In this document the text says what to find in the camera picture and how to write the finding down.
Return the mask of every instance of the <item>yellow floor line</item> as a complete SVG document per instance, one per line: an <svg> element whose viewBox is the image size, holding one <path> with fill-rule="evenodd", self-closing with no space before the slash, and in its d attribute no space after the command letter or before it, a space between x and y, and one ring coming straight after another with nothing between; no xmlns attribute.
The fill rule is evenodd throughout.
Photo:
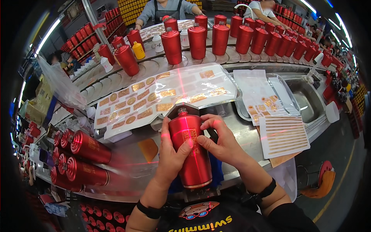
<svg viewBox="0 0 371 232"><path fill-rule="evenodd" d="M347 174L347 171L348 171L348 168L349 168L349 165L350 165L350 162L352 160L352 157L353 157L353 152L354 152L354 147L355 147L355 142L356 140L354 140L354 143L353 143L353 149L352 149L352 153L350 154L350 157L349 157L349 160L348 160L348 164L347 164L347 167L345 168L344 170L344 173L343 173L343 176L341 177L341 180L340 182L338 183L335 191L333 192L333 194L331 195L330 199L328 200L328 202L325 204L325 206L321 209L321 211L317 214L317 216L313 219L313 222L316 223L318 221L318 219L320 219L320 217L322 216L322 214L327 210L328 206L331 204L332 200L334 199L336 193L338 192L340 186L341 186L341 183L343 182L344 178L345 178L345 175Z"/></svg>

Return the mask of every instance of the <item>wrist strap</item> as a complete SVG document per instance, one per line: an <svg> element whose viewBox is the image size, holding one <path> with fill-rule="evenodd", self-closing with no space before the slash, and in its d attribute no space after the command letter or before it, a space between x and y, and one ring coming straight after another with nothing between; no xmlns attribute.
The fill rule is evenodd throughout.
<svg viewBox="0 0 371 232"><path fill-rule="evenodd" d="M160 209L152 208L152 207L145 207L142 205L140 200L137 203L137 208L139 209L140 212L144 213L147 215L147 217L152 218L152 219L159 219L162 215L162 207Z"/></svg>

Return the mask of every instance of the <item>gray shirt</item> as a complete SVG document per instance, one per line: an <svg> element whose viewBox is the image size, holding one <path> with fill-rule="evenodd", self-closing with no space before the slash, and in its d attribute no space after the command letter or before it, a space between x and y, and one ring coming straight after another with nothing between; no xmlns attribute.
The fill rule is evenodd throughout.
<svg viewBox="0 0 371 232"><path fill-rule="evenodd" d="M159 2L157 2L157 9L158 10L177 10L178 9L179 0L167 0L166 7L162 7ZM192 7L197 6L194 3L187 2L185 0L182 0L182 4L180 6L180 12L179 12L179 19L186 19L185 12L188 14L192 13ZM144 24L146 25L148 19L151 18L152 21L155 21L155 4L154 0L151 0L147 2L145 5L141 15L138 17L138 19L141 19Z"/></svg>

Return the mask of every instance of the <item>stack of boxes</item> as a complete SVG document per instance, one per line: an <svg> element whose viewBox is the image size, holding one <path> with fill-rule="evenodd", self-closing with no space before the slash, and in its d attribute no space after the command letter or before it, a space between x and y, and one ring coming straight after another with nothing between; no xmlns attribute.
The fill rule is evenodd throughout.
<svg viewBox="0 0 371 232"><path fill-rule="evenodd" d="M202 2L199 0L186 0L191 3L197 4L202 9ZM118 0L118 8L125 25L135 23L139 15L142 13L144 6L147 4L147 0Z"/></svg>

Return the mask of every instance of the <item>plastic bag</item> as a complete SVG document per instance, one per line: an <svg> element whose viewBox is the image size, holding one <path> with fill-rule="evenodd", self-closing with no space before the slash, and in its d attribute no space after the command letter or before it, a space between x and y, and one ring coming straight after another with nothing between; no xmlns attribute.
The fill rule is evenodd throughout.
<svg viewBox="0 0 371 232"><path fill-rule="evenodd" d="M37 56L37 60L53 95L68 107L84 110L87 104L86 98L80 94L79 89L62 70L60 64L49 65L41 56Z"/></svg>

